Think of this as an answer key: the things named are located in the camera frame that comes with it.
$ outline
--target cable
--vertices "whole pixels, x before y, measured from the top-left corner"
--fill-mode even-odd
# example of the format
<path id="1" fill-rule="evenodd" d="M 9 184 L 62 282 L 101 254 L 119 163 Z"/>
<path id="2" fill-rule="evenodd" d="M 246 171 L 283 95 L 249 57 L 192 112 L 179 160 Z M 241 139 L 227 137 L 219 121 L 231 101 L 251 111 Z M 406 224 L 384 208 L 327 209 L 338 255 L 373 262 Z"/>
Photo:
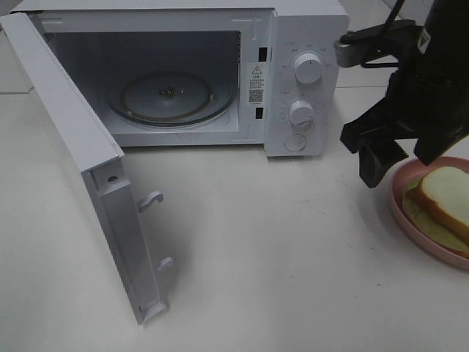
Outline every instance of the cable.
<path id="1" fill-rule="evenodd" d="M 381 64 L 368 64 L 366 63 L 369 59 L 369 57 L 372 54 L 375 54 L 378 50 L 380 41 L 384 38 L 386 33 L 388 33 L 389 28 L 391 28 L 391 25 L 393 24 L 394 20 L 397 17 L 397 14 L 401 10 L 402 5 L 404 4 L 405 0 L 397 0 L 395 5 L 393 6 L 391 12 L 389 13 L 388 18 L 386 19 L 386 22 L 383 24 L 383 27 L 381 27 L 380 32 L 376 36 L 375 41 L 371 46 L 369 46 L 368 51 L 366 52 L 365 56 L 363 57 L 363 60 L 361 62 L 361 67 L 363 68 L 382 68 L 382 67 L 398 67 L 397 62 L 384 62 Z"/>

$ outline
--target microwave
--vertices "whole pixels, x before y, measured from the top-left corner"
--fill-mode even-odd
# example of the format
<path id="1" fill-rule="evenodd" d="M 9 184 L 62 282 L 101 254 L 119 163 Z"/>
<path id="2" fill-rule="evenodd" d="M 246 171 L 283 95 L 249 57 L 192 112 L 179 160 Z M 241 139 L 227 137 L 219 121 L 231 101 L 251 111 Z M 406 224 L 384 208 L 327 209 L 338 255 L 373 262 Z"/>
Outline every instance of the microwave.
<path id="1" fill-rule="evenodd" d="M 121 147 L 263 144 L 318 155 L 339 72 L 337 0 L 25 0 L 0 18 L 83 180 L 139 324 L 166 310 Z"/>

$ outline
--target microwave door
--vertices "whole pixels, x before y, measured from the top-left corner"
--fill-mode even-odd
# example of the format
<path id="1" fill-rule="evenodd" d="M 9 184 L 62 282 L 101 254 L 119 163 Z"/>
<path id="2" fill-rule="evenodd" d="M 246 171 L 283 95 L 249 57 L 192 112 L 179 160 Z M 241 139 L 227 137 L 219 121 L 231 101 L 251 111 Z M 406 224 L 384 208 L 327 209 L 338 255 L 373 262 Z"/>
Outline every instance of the microwave door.
<path id="1" fill-rule="evenodd" d="M 161 194 L 136 202 L 123 169 L 120 147 L 78 91 L 32 20 L 23 13 L 0 18 L 0 24 L 32 85 L 31 95 L 47 111 L 95 208 L 133 312 L 139 324 L 165 310 L 157 286 L 158 270 L 141 231 L 139 212 Z"/>

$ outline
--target plate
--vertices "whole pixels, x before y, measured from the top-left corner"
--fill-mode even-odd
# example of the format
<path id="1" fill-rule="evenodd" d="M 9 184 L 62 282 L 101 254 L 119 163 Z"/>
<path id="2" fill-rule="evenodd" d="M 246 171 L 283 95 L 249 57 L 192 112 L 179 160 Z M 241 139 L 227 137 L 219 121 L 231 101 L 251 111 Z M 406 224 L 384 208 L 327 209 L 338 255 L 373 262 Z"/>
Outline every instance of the plate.
<path id="1" fill-rule="evenodd" d="M 452 158 L 448 156 L 442 156 L 431 163 L 429 166 L 425 166 L 418 159 L 413 159 L 402 165 L 394 173 L 391 178 L 390 185 L 390 204 L 391 212 L 397 224 L 404 233 L 415 242 L 422 249 L 426 250 L 435 257 L 441 259 L 448 264 L 456 266 L 461 269 L 469 270 L 469 259 L 461 257 L 460 255 L 453 253 L 441 246 L 439 243 L 434 242 L 428 238 L 422 231 L 413 225 L 413 223 L 406 217 L 404 210 L 402 209 L 402 194 L 404 187 L 414 180 L 417 180 L 429 172 L 433 171 L 442 166 L 454 166 L 461 170 L 469 173 L 469 160 L 463 158 Z"/>

